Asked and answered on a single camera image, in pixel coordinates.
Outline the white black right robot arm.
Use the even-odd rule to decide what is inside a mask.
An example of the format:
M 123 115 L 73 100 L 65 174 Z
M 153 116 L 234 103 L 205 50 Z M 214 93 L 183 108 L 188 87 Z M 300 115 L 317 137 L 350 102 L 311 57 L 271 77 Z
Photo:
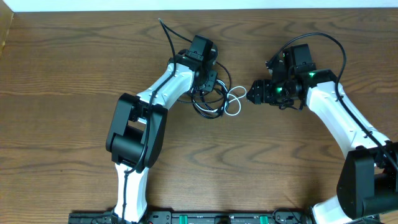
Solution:
M 308 44 L 294 45 L 266 62 L 270 80 L 256 80 L 247 99 L 280 109 L 314 112 L 338 143 L 345 163 L 336 196 L 310 208 L 303 223 L 379 223 L 397 210 L 397 143 L 375 129 L 345 95 L 336 75 L 318 70 Z

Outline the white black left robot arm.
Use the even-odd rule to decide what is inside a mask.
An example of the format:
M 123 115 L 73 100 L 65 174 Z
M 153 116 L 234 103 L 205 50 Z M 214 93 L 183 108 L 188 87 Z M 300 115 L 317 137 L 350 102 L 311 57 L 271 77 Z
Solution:
M 217 46 L 201 35 L 190 43 L 169 58 L 166 71 L 152 86 L 118 99 L 106 139 L 118 174 L 113 223 L 139 223 L 146 212 L 148 172 L 161 152 L 169 109 L 183 94 L 215 84 Z

